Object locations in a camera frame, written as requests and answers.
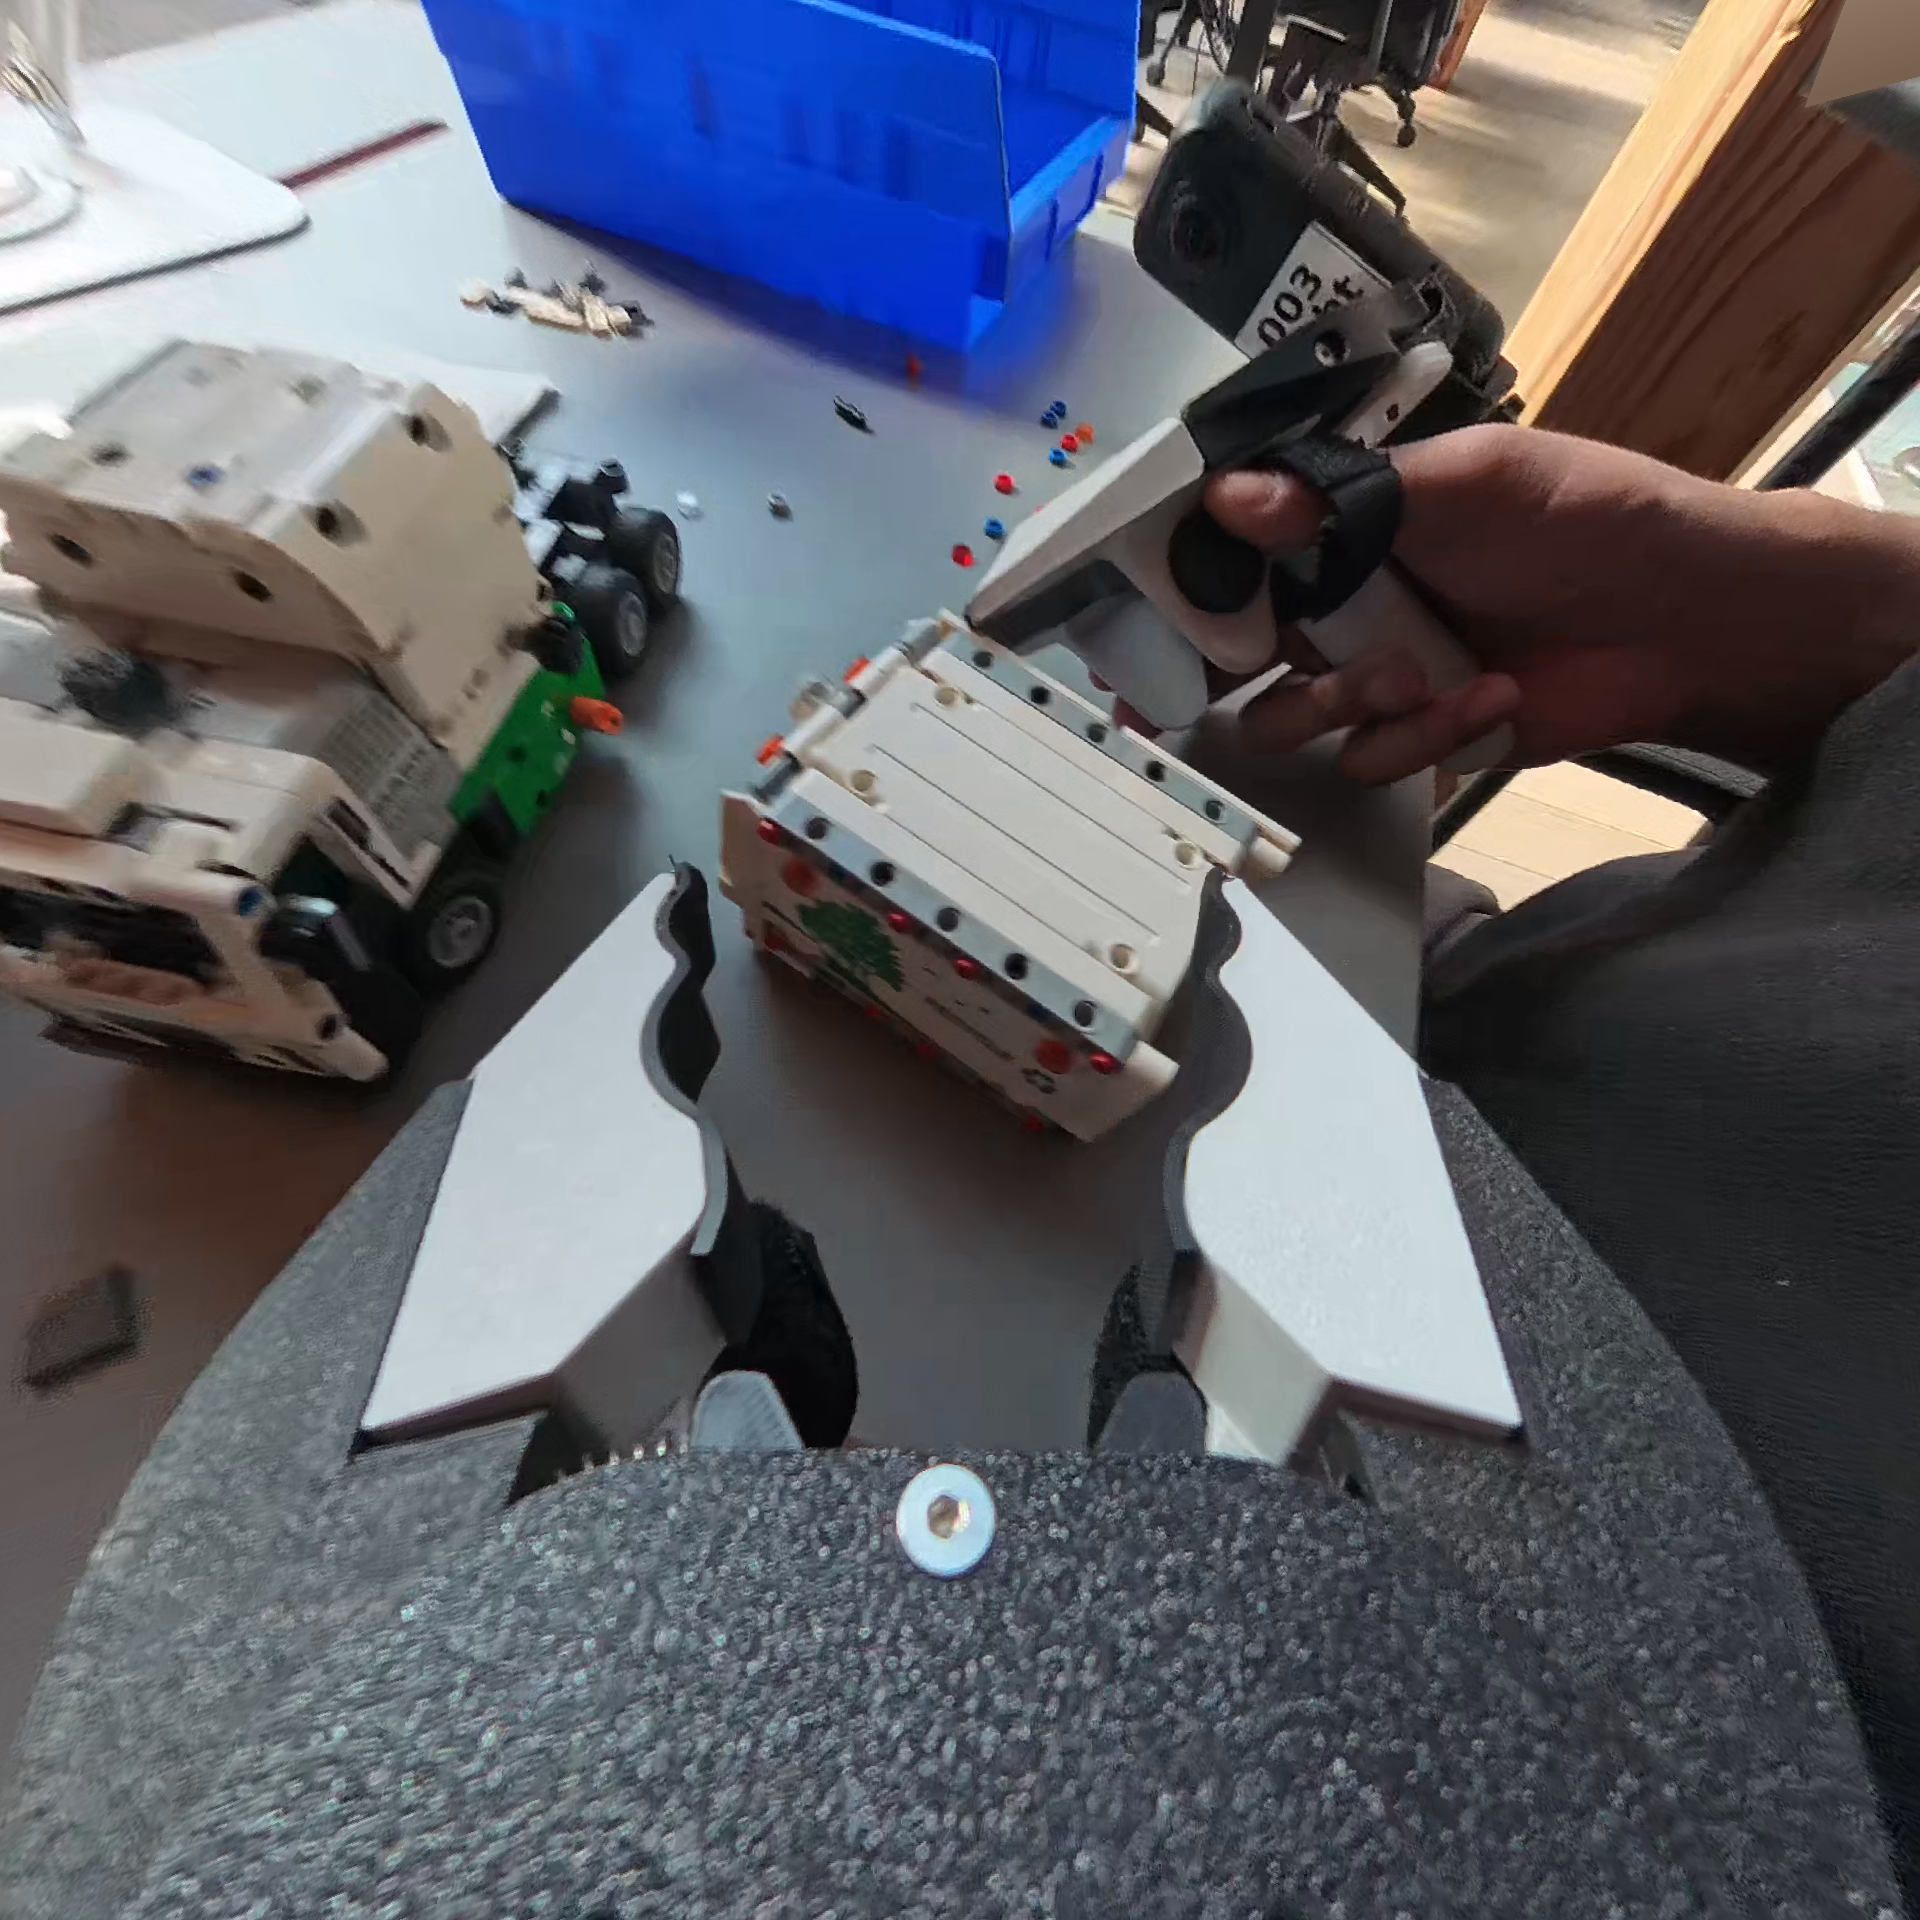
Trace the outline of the wooden cabinet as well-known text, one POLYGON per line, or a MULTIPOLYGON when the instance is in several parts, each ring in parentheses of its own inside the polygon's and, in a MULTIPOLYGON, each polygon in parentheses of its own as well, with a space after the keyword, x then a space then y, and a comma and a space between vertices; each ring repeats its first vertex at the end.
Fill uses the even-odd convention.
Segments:
POLYGON ((1733 485, 1920 281, 1920 169, 1807 79, 1838 0, 1707 0, 1513 320, 1525 428, 1733 485))

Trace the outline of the black office chair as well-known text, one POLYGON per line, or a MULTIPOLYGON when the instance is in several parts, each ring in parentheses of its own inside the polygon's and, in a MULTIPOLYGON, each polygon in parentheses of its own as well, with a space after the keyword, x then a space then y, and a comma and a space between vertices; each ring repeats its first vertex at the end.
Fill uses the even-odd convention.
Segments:
POLYGON ((1398 156, 1412 148, 1412 92, 1450 79, 1477 0, 1293 0, 1274 49, 1274 92, 1313 92, 1313 118, 1339 118, 1339 92, 1378 87, 1398 102, 1398 156))

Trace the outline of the pile of tan lego pieces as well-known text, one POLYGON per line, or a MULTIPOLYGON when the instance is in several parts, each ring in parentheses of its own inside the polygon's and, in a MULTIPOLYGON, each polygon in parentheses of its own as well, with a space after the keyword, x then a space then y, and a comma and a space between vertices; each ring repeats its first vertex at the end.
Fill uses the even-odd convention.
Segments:
POLYGON ((643 337, 652 316, 638 293, 608 293, 604 274, 581 281, 527 281, 527 274, 500 274, 500 281, 459 281, 468 316, 510 316, 541 329, 571 329, 571 337, 643 337))

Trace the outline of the black flat lego plate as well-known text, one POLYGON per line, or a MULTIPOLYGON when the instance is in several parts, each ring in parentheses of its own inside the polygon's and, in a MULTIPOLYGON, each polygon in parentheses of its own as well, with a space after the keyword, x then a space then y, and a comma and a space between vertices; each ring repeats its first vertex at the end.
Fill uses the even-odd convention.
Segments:
POLYGON ((84 1370, 134 1359, 134 1340, 145 1340, 134 1271, 109 1258, 33 1312, 18 1381, 64 1393, 84 1370))

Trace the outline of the person's right forearm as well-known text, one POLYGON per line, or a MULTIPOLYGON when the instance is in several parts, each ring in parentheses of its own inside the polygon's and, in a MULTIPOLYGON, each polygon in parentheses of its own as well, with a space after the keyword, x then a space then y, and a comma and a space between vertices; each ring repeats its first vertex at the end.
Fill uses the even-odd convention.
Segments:
POLYGON ((1920 654, 1920 511, 1792 488, 1792 701, 1828 724, 1920 654))

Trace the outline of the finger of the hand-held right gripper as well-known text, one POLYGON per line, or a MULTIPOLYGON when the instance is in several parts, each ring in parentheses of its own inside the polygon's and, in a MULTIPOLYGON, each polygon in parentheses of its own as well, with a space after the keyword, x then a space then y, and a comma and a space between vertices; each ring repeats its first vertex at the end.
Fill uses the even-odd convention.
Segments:
POLYGON ((961 605, 961 623, 992 640, 1033 640, 1090 605, 1137 596, 1187 640, 1230 636, 1220 614, 1199 614, 1174 588, 1174 531, 1199 511, 1199 494, 1199 436, 1180 416, 1146 428, 1004 534, 1004 550, 961 605))

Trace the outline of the scattered red and blue studs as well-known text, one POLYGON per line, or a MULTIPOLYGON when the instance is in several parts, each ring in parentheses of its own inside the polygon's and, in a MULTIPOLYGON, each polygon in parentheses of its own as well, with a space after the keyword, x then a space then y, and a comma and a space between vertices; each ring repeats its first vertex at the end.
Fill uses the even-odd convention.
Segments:
POLYGON ((913 488, 934 494, 934 534, 955 581, 990 572, 1004 534, 1097 457, 1097 416, 1071 394, 975 385, 975 372, 934 347, 898 352, 898 385, 913 404, 913 488))

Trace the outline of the clear glass vessel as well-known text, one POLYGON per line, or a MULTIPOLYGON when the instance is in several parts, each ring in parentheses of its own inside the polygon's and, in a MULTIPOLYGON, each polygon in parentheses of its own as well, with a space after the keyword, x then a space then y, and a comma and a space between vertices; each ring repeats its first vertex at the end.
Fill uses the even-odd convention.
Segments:
POLYGON ((84 0, 0 0, 0 246, 84 217, 84 0))

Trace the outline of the white and green lego truck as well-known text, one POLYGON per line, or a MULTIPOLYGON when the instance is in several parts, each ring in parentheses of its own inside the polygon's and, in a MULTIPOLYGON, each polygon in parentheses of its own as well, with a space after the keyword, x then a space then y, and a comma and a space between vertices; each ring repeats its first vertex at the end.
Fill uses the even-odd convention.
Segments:
POLYGON ((0 997, 387 1083, 506 933, 681 531, 437 377, 167 337, 0 457, 0 997))

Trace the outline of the white lego container box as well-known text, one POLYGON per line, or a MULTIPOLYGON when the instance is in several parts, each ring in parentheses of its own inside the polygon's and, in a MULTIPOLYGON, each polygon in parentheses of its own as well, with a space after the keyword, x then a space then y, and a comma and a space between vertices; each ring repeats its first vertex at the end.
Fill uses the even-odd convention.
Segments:
POLYGON ((1174 1083, 1158 1041, 1204 887, 1273 887, 1293 829, 1146 749, 955 614, 809 675, 722 798, 744 943, 992 1093, 1097 1141, 1174 1083))

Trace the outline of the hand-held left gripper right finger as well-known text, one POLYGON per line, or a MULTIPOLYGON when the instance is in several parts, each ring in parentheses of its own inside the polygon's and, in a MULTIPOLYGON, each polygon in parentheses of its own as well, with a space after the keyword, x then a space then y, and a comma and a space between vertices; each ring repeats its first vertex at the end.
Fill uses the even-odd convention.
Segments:
POLYGON ((1304 1461, 1339 1412, 1513 1442, 1499 1326, 1404 1041, 1213 872, 1162 1141, 1162 1359, 1204 1453, 1304 1461))

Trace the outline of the white rounded board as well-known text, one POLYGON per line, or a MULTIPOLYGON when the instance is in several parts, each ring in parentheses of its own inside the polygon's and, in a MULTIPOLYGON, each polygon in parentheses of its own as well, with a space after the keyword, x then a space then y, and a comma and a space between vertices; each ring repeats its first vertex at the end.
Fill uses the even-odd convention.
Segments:
POLYGON ((84 217, 24 246, 0 246, 0 316, 307 234, 307 203, 285 185, 152 110, 84 102, 84 133, 84 217))

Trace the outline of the person's right hand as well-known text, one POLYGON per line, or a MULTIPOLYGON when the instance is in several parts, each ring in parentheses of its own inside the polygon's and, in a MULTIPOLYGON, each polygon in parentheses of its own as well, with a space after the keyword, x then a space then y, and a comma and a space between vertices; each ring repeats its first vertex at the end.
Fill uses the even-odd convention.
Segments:
POLYGON ((1702 749, 1766 771, 1828 724, 1817 488, 1724 488, 1531 428, 1412 442, 1398 485, 1398 572, 1477 675, 1440 693, 1404 654, 1293 668, 1213 724, 1230 749, 1339 733, 1339 771, 1389 788, 1497 733, 1520 765, 1702 749))

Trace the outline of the blue plastic storage bin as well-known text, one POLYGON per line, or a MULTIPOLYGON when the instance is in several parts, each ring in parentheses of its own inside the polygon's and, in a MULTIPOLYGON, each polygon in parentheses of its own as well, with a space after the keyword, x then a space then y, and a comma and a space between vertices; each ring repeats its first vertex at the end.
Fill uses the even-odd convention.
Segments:
POLYGON ((428 0, 500 203, 975 352, 1137 102, 1136 0, 428 0))

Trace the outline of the dark red strip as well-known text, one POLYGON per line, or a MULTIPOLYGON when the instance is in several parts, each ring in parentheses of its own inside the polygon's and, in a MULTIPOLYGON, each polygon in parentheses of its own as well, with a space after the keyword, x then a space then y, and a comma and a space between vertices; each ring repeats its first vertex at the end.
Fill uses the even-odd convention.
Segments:
POLYGON ((342 156, 318 156, 318 160, 285 169, 279 185, 285 185, 285 191, 313 191, 313 185, 356 177, 356 169, 367 169, 367 160, 390 160, 390 156, 411 156, 411 148, 428 148, 428 133, 444 133, 444 128, 451 128, 451 118, 411 118, 411 128, 361 133, 361 148, 342 148, 342 156))

